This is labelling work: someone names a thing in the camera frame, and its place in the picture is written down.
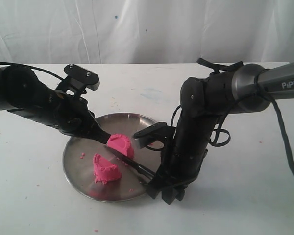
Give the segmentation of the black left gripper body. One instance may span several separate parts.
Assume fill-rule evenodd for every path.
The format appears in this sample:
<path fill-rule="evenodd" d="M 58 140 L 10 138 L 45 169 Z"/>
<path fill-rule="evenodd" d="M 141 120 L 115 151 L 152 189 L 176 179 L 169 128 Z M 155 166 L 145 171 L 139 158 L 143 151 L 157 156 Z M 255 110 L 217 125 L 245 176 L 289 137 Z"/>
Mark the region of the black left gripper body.
<path fill-rule="evenodd" d="M 24 83 L 24 91 L 26 119 L 57 129 L 64 135 L 99 139 L 100 126 L 84 102 L 42 83 Z"/>

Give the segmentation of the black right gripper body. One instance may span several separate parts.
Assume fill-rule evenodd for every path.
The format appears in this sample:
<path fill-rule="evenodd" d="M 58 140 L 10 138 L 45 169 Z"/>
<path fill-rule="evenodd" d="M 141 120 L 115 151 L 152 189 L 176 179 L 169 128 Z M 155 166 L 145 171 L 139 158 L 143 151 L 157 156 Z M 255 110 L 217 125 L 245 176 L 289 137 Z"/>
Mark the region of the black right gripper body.
<path fill-rule="evenodd" d="M 157 193 L 184 193 L 199 175 L 207 155 L 208 129 L 205 127 L 162 127 L 157 140 L 164 144 L 156 172 Z"/>

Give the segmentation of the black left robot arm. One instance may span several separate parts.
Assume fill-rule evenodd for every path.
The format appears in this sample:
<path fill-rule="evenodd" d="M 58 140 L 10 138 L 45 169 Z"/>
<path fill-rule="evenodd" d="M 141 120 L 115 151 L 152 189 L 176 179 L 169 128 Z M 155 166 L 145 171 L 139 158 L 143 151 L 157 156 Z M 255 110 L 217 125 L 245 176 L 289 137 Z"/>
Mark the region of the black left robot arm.
<path fill-rule="evenodd" d="M 110 134 L 102 130 L 82 97 L 86 89 L 99 87 L 99 76 L 83 67 L 64 67 L 66 78 L 48 70 L 0 62 L 0 111 L 59 130 L 64 135 L 106 144 Z"/>

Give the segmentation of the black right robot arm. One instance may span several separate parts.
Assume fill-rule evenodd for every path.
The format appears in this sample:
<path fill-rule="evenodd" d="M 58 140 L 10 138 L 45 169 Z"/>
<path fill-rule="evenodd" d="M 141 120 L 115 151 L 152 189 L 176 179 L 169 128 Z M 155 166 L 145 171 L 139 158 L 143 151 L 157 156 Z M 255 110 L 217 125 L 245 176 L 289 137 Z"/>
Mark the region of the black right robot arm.
<path fill-rule="evenodd" d="M 198 177 L 207 145 L 220 146 L 216 138 L 229 114 L 260 112 L 279 99 L 294 98 L 294 62 L 273 69 L 242 62 L 225 66 L 199 59 L 198 63 L 213 72 L 183 83 L 177 126 L 157 123 L 149 131 L 164 149 L 146 192 L 151 198 L 160 195 L 168 204 L 182 200 Z"/>

